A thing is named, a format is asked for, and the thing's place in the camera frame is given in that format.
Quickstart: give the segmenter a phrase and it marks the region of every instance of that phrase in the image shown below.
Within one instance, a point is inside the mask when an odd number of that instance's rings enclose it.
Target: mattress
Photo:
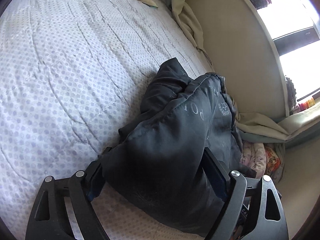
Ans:
[[[0,217],[18,240],[44,178],[70,177],[115,146],[161,63],[176,57],[192,78],[211,71],[155,2],[13,0],[1,16]],[[200,239],[160,224],[108,185],[92,205],[110,239]]]

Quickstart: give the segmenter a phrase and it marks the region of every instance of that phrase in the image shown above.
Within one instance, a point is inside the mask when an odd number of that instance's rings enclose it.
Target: bedsheet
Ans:
[[[70,177],[115,146],[161,63],[177,57],[192,78],[211,71],[156,3],[13,0],[0,18],[0,216],[18,240],[43,179]],[[92,205],[110,239],[200,239],[108,185]]]

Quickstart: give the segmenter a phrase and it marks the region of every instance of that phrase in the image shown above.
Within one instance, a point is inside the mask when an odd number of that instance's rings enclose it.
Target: beige wall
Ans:
[[[204,33],[213,68],[241,113],[284,117],[287,90],[279,55],[249,0],[186,0]]]
[[[320,195],[320,138],[286,151],[282,194],[290,239],[299,231]]]

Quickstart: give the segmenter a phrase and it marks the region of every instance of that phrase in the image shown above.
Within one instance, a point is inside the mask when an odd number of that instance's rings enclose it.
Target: screw head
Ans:
[[[267,182],[271,181],[271,178],[268,175],[263,175],[263,179]]]
[[[234,177],[239,177],[240,176],[240,172],[239,171],[231,171],[231,175]]]
[[[51,176],[47,176],[45,177],[44,181],[45,182],[50,182],[52,180],[52,177]]]
[[[79,178],[82,177],[83,175],[84,175],[84,171],[77,171],[76,172],[76,176]]]

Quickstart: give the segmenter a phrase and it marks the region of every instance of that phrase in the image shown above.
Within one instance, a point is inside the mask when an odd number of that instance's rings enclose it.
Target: black jacket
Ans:
[[[230,170],[240,168],[242,143],[224,78],[192,80],[173,58],[161,65],[140,110],[103,156],[104,178],[159,222],[205,236],[223,201],[200,165],[204,148]]]

